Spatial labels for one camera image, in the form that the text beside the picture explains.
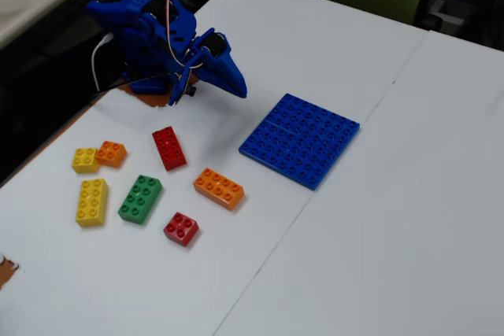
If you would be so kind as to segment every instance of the lego brick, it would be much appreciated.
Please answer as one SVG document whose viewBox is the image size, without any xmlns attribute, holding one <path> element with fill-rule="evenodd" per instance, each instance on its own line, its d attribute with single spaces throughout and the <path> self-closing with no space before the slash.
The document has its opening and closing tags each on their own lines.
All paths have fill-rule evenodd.
<svg viewBox="0 0 504 336">
<path fill-rule="evenodd" d="M 119 168 L 124 157 L 126 149 L 120 143 L 104 141 L 100 150 L 96 153 L 96 160 L 101 165 Z"/>
<path fill-rule="evenodd" d="M 119 208 L 119 216 L 123 220 L 143 224 L 161 188 L 158 179 L 140 175 Z"/>
<path fill-rule="evenodd" d="M 315 190 L 359 127 L 357 122 L 285 94 L 239 152 Z"/>
<path fill-rule="evenodd" d="M 163 232 L 165 232 L 168 239 L 172 239 L 174 242 L 185 247 L 189 244 L 192 237 L 195 236 L 198 229 L 199 227 L 195 220 L 177 212 L 166 225 Z"/>
<path fill-rule="evenodd" d="M 97 149 L 77 149 L 73 156 L 72 168 L 77 173 L 91 173 L 98 171 L 96 161 Z"/>
<path fill-rule="evenodd" d="M 244 195 L 242 186 L 233 183 L 210 168 L 203 171 L 195 180 L 194 185 L 197 192 L 224 206 L 227 210 L 233 210 Z"/>
<path fill-rule="evenodd" d="M 76 214 L 76 222 L 81 227 L 103 224 L 108 192 L 109 187 L 104 179 L 82 182 Z"/>
<path fill-rule="evenodd" d="M 186 158 L 171 126 L 155 131 L 152 136 L 166 171 L 186 164 Z"/>
</svg>

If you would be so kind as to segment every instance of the yellow lego brick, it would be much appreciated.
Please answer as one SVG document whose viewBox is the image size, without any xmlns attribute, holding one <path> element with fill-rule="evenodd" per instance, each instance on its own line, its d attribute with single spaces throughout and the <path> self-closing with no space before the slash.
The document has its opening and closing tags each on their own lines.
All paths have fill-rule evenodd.
<svg viewBox="0 0 504 336">
<path fill-rule="evenodd" d="M 109 187 L 104 179 L 82 182 L 76 214 L 76 222 L 81 227 L 103 224 L 108 191 Z"/>
<path fill-rule="evenodd" d="M 96 152 L 98 149 L 77 149 L 72 167 L 77 173 L 98 172 Z"/>
</svg>

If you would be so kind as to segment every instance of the orange lego brick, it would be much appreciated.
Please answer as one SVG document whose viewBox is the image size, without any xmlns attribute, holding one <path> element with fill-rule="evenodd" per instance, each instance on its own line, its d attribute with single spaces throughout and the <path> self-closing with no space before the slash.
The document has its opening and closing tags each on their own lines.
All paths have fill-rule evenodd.
<svg viewBox="0 0 504 336">
<path fill-rule="evenodd" d="M 233 183 L 210 168 L 205 169 L 196 179 L 195 189 L 227 210 L 233 210 L 245 194 L 242 186 Z"/>
<path fill-rule="evenodd" d="M 119 168 L 124 157 L 126 149 L 120 143 L 104 141 L 100 150 L 96 153 L 96 160 L 101 165 Z"/>
</svg>

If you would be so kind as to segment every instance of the red lego brick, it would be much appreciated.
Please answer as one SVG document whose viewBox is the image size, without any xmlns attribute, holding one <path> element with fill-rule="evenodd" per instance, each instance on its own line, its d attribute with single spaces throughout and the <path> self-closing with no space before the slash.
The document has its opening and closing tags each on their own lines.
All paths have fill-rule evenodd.
<svg viewBox="0 0 504 336">
<path fill-rule="evenodd" d="M 186 158 L 183 155 L 179 141 L 177 141 L 171 126 L 160 131 L 155 131 L 152 133 L 152 136 L 154 137 L 157 150 L 165 165 L 166 171 L 186 164 Z"/>
<path fill-rule="evenodd" d="M 185 247 L 189 244 L 192 237 L 195 236 L 198 229 L 199 227 L 195 220 L 177 212 L 163 231 L 168 239 L 172 239 L 174 242 Z"/>
</svg>

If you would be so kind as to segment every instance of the wire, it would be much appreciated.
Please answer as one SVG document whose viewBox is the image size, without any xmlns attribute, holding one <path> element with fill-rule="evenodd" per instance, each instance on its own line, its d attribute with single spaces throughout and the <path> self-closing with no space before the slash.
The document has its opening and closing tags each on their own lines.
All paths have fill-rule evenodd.
<svg viewBox="0 0 504 336">
<path fill-rule="evenodd" d="M 170 0 L 166 0 L 165 11 L 166 11 L 166 40 L 168 41 L 168 48 L 170 50 L 170 54 L 172 55 L 172 57 L 176 63 L 178 63 L 182 67 L 186 67 L 186 65 L 184 63 L 181 63 L 178 59 L 176 59 L 176 56 L 172 50 L 172 43 L 170 41 Z M 190 69 L 193 70 L 195 68 L 200 68 L 202 66 L 203 66 L 203 62 L 200 63 L 199 65 L 191 66 Z"/>
<path fill-rule="evenodd" d="M 113 33 L 107 33 L 103 38 L 102 41 L 98 43 L 98 45 L 94 48 L 93 54 L 91 55 L 91 70 L 93 72 L 93 79 L 94 79 L 94 85 L 96 86 L 96 90 L 99 92 L 100 91 L 100 86 L 98 85 L 98 79 L 96 77 L 96 71 L 95 71 L 95 55 L 96 52 L 100 47 L 105 45 L 106 43 L 109 43 L 113 39 Z"/>
</svg>

